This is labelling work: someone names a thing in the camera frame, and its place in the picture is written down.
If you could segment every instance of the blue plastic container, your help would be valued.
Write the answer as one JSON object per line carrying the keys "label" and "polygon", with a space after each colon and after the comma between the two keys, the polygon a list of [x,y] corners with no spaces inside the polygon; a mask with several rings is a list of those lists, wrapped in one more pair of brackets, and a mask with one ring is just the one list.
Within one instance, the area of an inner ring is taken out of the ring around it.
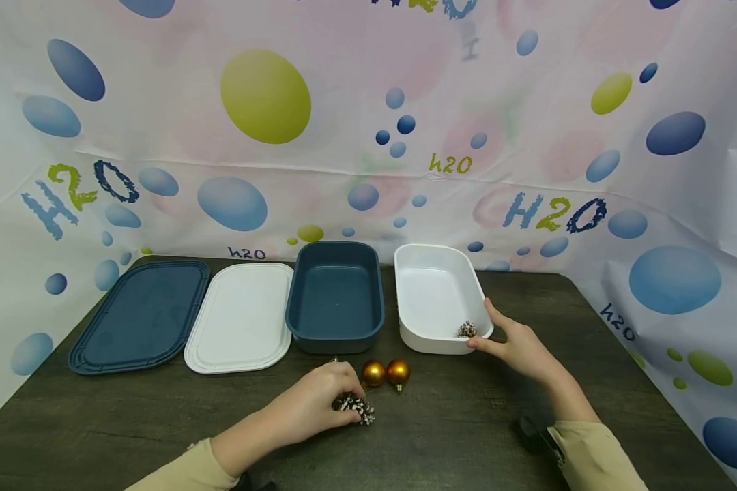
{"label": "blue plastic container", "polygon": [[320,241],[298,252],[287,327],[303,351],[361,353],[385,321],[377,252],[360,242]]}

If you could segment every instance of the beige sleeve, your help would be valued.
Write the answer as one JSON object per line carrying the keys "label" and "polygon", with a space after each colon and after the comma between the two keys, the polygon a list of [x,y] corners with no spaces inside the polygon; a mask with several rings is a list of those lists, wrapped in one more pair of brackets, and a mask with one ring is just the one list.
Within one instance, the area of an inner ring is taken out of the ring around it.
{"label": "beige sleeve", "polygon": [[647,490],[631,459],[606,425],[557,421],[549,433],[563,451],[560,469],[571,490]]}
{"label": "beige sleeve", "polygon": [[227,491],[236,485],[237,479],[218,465],[207,439],[126,491]]}

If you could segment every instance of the white backdrop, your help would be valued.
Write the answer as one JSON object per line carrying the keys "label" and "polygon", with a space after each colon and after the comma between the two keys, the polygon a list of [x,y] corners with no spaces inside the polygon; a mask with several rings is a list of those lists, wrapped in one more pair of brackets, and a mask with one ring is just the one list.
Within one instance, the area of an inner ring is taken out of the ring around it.
{"label": "white backdrop", "polygon": [[322,238],[563,273],[737,483],[737,0],[0,1],[0,406],[142,254]]}

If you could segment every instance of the white plastic lid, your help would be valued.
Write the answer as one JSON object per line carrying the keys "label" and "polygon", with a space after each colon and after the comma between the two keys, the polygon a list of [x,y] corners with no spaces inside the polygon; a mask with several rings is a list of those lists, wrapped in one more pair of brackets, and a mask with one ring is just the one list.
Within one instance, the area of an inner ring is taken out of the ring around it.
{"label": "white plastic lid", "polygon": [[249,372],[279,361],[291,343],[285,322],[292,268],[239,264],[220,271],[199,307],[186,345],[194,372]]}

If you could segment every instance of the plastic container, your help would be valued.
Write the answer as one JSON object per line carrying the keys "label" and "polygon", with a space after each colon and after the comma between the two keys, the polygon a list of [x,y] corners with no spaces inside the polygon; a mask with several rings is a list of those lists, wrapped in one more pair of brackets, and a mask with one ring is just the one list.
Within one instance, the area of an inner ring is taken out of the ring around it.
{"label": "plastic container", "polygon": [[377,252],[360,242],[320,241],[298,252],[287,326],[303,351],[368,350],[385,321]]}
{"label": "plastic container", "polygon": [[74,343],[68,366],[80,375],[133,372],[166,363],[186,345],[207,288],[199,261],[130,269]]}
{"label": "plastic container", "polygon": [[494,330],[483,306],[483,290],[469,258],[460,250],[410,243],[396,249],[396,295],[404,343],[421,353],[466,355],[466,339],[457,337],[465,321],[478,335]]}
{"label": "plastic container", "polygon": [[279,362],[291,343],[284,320],[292,268],[238,264],[220,270],[199,308],[186,365],[204,375],[249,372]]}

